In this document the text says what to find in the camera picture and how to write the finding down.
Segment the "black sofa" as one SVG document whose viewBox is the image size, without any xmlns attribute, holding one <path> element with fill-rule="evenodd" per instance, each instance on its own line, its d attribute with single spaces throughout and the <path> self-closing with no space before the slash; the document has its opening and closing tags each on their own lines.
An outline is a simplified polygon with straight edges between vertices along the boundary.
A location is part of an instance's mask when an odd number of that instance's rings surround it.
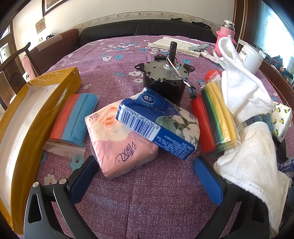
<svg viewBox="0 0 294 239">
<path fill-rule="evenodd" d="M 137 35 L 184 36 L 212 43 L 217 40 L 210 28 L 196 25 L 195 22 L 189 23 L 174 19 L 138 19 L 85 28 L 77 40 L 77 47 L 96 40 Z"/>
</svg>

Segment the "blue knitted glove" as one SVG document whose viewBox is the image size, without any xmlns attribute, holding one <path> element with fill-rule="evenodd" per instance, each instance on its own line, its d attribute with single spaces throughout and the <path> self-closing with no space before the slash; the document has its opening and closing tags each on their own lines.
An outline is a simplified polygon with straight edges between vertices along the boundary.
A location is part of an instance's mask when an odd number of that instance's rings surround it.
<svg viewBox="0 0 294 239">
<path fill-rule="evenodd" d="M 274 125 L 271 122 L 271 114 L 270 113 L 268 113 L 266 115 L 255 115 L 245 121 L 245 123 L 247 125 L 251 125 L 255 122 L 264 122 L 269 127 L 270 132 L 274 131 Z"/>
</svg>

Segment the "white towel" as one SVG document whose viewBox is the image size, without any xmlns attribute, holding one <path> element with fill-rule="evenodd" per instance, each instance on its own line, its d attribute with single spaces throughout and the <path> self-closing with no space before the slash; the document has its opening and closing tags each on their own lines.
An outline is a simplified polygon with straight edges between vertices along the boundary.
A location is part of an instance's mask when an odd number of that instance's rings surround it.
<svg viewBox="0 0 294 239">
<path fill-rule="evenodd" d="M 226 67 L 221 81 L 223 100 L 235 123 L 273 111 L 274 102 L 261 80 L 245 68 L 231 38 L 220 38 L 218 47 Z"/>
<path fill-rule="evenodd" d="M 230 148 L 214 163 L 218 175 L 261 199 L 268 208 L 270 237 L 279 232 L 292 180 L 278 170 L 269 127 L 255 122 L 239 132 L 240 146 Z"/>
</svg>

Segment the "blue floral tissue pack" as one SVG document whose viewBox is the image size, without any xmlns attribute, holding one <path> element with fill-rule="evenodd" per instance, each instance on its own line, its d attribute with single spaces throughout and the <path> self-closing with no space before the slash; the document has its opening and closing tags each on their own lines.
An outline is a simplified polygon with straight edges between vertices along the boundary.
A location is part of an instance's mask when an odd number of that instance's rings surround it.
<svg viewBox="0 0 294 239">
<path fill-rule="evenodd" d="M 116 119 L 183 161 L 197 149 L 198 119 L 150 88 L 122 100 Z"/>
</svg>

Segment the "grey comb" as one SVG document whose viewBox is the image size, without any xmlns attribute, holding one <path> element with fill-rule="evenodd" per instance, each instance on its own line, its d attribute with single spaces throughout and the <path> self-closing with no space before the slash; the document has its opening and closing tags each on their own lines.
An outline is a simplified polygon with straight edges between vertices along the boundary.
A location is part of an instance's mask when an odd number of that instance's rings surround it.
<svg viewBox="0 0 294 239">
<path fill-rule="evenodd" d="M 196 51 L 196 52 L 202 52 L 208 49 L 210 46 L 209 43 L 202 44 L 202 45 L 195 45 L 195 46 L 190 46 L 188 49 L 191 51 Z"/>
</svg>

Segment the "red blue cloth pack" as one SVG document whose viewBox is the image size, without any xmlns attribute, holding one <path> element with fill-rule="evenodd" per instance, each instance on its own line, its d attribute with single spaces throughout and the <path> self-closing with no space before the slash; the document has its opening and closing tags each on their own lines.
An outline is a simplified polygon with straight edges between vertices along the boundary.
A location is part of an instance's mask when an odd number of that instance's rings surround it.
<svg viewBox="0 0 294 239">
<path fill-rule="evenodd" d="M 85 117 L 94 112 L 97 103 L 98 96 L 95 94 L 70 96 L 59 112 L 43 149 L 59 156 L 83 158 L 87 133 Z"/>
</svg>

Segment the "lemon print tissue pack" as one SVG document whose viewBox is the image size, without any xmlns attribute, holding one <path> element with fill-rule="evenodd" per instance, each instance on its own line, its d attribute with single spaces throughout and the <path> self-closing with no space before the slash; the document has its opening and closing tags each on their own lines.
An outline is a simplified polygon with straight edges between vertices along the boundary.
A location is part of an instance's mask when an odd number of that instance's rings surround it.
<svg viewBox="0 0 294 239">
<path fill-rule="evenodd" d="M 271 112 L 271 122 L 274 126 L 273 137 L 277 141 L 282 142 L 286 137 L 293 118 L 292 109 L 276 101 L 274 104 L 275 109 Z"/>
</svg>

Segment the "multicolour sponge cloth pack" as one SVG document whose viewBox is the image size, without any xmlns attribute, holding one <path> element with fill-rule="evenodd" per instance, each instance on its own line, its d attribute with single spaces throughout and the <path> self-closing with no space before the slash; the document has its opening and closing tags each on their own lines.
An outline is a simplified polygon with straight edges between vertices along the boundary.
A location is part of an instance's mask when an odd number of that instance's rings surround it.
<svg viewBox="0 0 294 239">
<path fill-rule="evenodd" d="M 192 113 L 198 118 L 200 152 L 214 155 L 241 144 L 236 124 L 226 107 L 221 77 L 210 79 L 191 100 Z"/>
</svg>

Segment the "white work glove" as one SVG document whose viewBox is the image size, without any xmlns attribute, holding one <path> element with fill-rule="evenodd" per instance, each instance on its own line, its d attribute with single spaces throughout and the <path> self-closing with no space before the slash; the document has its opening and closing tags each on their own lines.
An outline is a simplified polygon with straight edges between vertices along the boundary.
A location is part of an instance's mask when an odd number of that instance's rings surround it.
<svg viewBox="0 0 294 239">
<path fill-rule="evenodd" d="M 214 63 L 217 63 L 217 64 L 224 63 L 223 57 L 219 57 L 215 49 L 212 50 L 212 54 L 210 54 L 207 50 L 204 50 L 200 52 L 200 55 L 206 59 L 209 59 L 210 61 Z"/>
</svg>

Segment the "framed wall picture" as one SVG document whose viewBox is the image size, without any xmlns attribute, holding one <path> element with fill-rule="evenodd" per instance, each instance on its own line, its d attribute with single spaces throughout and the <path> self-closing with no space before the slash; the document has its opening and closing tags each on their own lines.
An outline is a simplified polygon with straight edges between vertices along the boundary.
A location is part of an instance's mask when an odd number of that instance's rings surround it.
<svg viewBox="0 0 294 239">
<path fill-rule="evenodd" d="M 49 12 L 67 1 L 68 0 L 42 0 L 42 16 L 47 15 Z"/>
</svg>

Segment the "pink tissue pack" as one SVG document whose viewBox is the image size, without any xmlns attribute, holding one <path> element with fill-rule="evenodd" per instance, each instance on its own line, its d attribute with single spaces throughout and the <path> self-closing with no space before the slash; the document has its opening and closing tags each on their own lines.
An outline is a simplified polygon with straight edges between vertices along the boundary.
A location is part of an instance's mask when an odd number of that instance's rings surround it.
<svg viewBox="0 0 294 239">
<path fill-rule="evenodd" d="M 154 160 L 158 146 L 116 119 L 122 101 L 85 117 L 95 158 L 107 178 L 121 176 Z"/>
</svg>

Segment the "purple floral tablecloth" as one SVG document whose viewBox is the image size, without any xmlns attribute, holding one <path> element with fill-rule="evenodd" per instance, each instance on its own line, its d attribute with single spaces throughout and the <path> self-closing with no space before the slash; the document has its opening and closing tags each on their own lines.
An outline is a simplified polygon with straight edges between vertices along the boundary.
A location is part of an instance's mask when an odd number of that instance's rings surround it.
<svg viewBox="0 0 294 239">
<path fill-rule="evenodd" d="M 143 89 L 135 69 L 163 48 L 151 48 L 157 36 L 97 40 L 66 55 L 51 71 L 75 66 L 80 93 L 98 96 L 97 108 Z M 182 161 L 160 149 L 153 161 L 109 179 L 98 172 L 76 208 L 98 238 L 194 238 L 216 209 L 194 173 L 191 155 Z"/>
</svg>

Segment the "yellow cardboard tray box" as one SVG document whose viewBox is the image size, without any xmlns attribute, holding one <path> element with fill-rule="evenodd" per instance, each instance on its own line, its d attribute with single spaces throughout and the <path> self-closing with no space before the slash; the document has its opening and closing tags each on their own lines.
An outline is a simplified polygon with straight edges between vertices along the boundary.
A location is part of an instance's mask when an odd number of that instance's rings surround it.
<svg viewBox="0 0 294 239">
<path fill-rule="evenodd" d="M 26 83 L 1 119 L 1 213 L 18 235 L 56 117 L 81 86 L 77 67 L 46 73 Z"/>
</svg>

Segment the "black electric motor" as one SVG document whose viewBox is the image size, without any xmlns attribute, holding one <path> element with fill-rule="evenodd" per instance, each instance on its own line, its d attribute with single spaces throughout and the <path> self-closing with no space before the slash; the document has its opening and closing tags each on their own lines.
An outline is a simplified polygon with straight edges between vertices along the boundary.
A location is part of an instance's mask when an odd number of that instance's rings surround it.
<svg viewBox="0 0 294 239">
<path fill-rule="evenodd" d="M 197 98 L 197 91 L 188 79 L 195 68 L 177 62 L 176 47 L 177 43 L 171 42 L 168 54 L 158 54 L 153 61 L 140 63 L 135 68 L 143 73 L 145 87 L 179 106 L 185 90 L 192 100 Z"/>
</svg>

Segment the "dark wooden chair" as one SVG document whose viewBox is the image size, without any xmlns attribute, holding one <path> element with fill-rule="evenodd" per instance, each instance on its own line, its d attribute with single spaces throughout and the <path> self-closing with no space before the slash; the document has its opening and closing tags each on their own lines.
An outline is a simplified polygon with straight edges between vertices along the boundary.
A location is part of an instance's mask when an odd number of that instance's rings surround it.
<svg viewBox="0 0 294 239">
<path fill-rule="evenodd" d="M 29 52 L 31 43 L 27 43 L 25 47 L 16 52 L 12 53 L 8 59 L 1 64 L 1 106 L 6 110 L 10 104 L 11 99 L 14 95 L 17 95 L 23 86 L 26 85 L 27 81 L 23 78 L 21 70 L 16 64 L 18 56 L 25 52 L 32 64 L 33 70 L 37 76 L 41 75 L 39 68 L 35 64 L 32 56 Z"/>
</svg>

